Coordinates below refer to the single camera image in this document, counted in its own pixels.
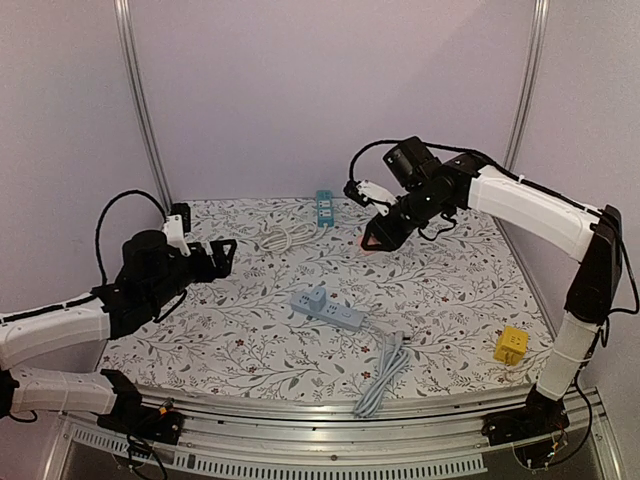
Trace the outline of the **pink plug adapter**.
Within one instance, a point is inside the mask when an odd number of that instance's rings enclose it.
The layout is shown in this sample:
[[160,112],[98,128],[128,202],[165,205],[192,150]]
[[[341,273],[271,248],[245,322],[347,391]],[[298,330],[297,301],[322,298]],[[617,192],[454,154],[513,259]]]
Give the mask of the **pink plug adapter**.
[[356,238],[354,244],[358,247],[359,251],[361,252],[362,255],[365,256],[370,256],[373,255],[375,253],[377,253],[376,251],[372,251],[372,250],[366,250],[363,246],[362,246],[362,242],[364,240],[364,236],[361,235],[359,237]]

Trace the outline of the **light blue plug adapter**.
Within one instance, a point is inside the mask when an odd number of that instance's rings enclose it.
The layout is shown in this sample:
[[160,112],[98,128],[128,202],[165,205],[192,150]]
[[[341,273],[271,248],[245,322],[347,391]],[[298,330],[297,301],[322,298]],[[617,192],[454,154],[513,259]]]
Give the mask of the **light blue plug adapter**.
[[308,307],[313,312],[321,311],[326,304],[326,290],[318,286],[308,294]]

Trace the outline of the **grey-blue power strip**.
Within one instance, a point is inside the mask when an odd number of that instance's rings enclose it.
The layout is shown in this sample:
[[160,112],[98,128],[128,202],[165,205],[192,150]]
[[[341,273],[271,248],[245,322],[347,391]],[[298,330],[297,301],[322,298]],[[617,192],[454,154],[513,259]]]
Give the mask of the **grey-blue power strip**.
[[292,295],[290,306],[293,311],[350,331],[357,331],[362,326],[364,320],[363,312],[329,301],[327,294],[324,308],[319,312],[311,311],[308,307],[309,293],[296,292]]

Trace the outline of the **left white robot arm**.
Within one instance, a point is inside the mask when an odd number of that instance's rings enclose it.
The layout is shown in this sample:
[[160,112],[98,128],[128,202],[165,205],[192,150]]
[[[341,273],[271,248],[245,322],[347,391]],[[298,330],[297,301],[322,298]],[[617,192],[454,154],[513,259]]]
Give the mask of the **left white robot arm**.
[[66,303],[2,317],[2,416],[83,411],[110,415],[126,433],[141,433],[149,415],[122,372],[42,370],[26,367],[25,361],[76,344],[116,340],[163,321],[163,308],[184,299],[191,285],[227,277],[236,248],[233,239],[176,246],[161,231],[142,231],[124,243],[114,282]]

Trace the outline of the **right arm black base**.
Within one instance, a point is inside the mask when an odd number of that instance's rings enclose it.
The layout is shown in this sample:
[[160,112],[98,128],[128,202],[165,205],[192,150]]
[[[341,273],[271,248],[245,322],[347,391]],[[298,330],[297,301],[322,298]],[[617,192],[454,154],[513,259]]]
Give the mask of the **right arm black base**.
[[[482,418],[481,434],[491,446],[530,440],[563,431],[569,426],[564,402],[551,400],[532,387],[522,407],[490,413]],[[528,469],[547,467],[558,448],[556,440],[529,443],[514,450],[516,459]]]

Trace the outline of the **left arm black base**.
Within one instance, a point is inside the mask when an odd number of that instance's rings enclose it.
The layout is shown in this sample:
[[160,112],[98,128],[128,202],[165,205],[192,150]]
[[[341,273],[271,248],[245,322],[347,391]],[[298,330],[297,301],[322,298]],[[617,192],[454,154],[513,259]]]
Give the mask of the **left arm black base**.
[[109,413],[97,416],[99,427],[167,445],[178,444],[185,416],[174,408],[173,398],[166,398],[157,407],[145,406],[141,393],[123,373],[102,369],[100,374],[110,382],[116,398]]

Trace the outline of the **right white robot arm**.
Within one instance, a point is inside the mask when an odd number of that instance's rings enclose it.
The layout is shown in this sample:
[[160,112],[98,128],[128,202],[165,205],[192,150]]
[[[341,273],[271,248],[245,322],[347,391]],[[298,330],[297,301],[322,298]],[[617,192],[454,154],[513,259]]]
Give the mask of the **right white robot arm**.
[[524,435],[539,435],[555,420],[551,401],[564,397],[613,311],[623,260],[619,211],[581,204],[477,150],[453,147],[453,158],[441,161],[433,153],[436,145],[417,136],[383,144],[389,149],[383,162],[404,195],[355,177],[344,188],[360,205],[378,210],[366,226],[364,250],[393,252],[433,218],[451,220],[460,210],[472,210],[537,236],[578,264],[560,330],[534,387],[539,398],[517,415]]

